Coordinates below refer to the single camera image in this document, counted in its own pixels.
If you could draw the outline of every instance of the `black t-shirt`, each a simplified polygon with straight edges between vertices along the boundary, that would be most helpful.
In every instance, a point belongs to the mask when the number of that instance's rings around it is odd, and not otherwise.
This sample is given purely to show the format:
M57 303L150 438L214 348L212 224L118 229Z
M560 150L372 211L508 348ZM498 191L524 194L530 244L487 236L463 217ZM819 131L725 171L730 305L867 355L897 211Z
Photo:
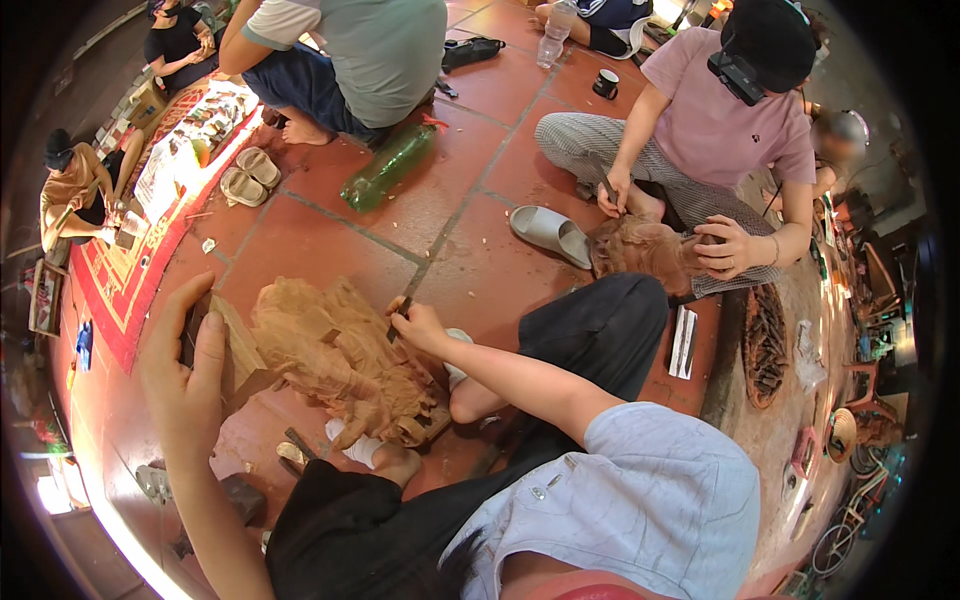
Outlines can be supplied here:
M173 27L151 29L143 42L143 58L153 62L163 57L165 62L174 62L200 50L200 41L193 33L199 20L200 13L188 7L180 11Z

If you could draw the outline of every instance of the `white slide sandal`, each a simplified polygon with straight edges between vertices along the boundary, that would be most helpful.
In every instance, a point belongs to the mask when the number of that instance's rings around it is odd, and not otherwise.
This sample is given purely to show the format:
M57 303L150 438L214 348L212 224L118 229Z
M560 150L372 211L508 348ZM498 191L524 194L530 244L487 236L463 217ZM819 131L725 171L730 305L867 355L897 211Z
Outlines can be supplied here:
M262 148L253 146L237 155L237 166L250 173L253 178L267 189L280 182L280 170Z
M581 269L591 269L589 241L577 224L543 206L520 206L510 214L510 228L524 242L556 252Z
M236 167L228 167L224 172L220 178L220 189L229 200L247 206L260 206L267 200L267 188L260 185L250 173Z

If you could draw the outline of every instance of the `black bag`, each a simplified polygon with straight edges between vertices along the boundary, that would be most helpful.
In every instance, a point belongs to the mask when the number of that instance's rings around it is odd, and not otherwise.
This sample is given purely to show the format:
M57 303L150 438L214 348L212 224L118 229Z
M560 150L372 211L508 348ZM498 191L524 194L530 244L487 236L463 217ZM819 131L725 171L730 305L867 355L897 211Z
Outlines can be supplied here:
M506 45L505 41L481 36L462 41L448 39L444 42L444 61L440 67L448 74L459 66L492 59Z

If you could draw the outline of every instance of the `green plastic bottle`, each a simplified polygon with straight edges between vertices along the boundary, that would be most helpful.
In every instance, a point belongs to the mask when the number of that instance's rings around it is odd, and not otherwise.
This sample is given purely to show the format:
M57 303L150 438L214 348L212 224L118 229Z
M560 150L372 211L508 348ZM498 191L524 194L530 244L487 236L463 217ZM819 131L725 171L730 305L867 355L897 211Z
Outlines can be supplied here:
M446 127L446 123L426 115L423 115L423 123L408 123L401 127L366 166L347 178L340 189L340 197L357 212L368 212L380 206L387 190L430 154L440 127Z

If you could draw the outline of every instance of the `bracelet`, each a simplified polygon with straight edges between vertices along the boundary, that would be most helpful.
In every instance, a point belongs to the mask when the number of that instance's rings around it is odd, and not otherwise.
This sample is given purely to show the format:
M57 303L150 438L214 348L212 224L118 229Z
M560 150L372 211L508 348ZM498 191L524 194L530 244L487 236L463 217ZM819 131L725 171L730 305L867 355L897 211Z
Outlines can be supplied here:
M777 247L777 254L774 256L774 261L768 265L772 267L777 264L778 260L780 260L780 241L778 241L773 235L770 236L770 239L774 241L774 245Z

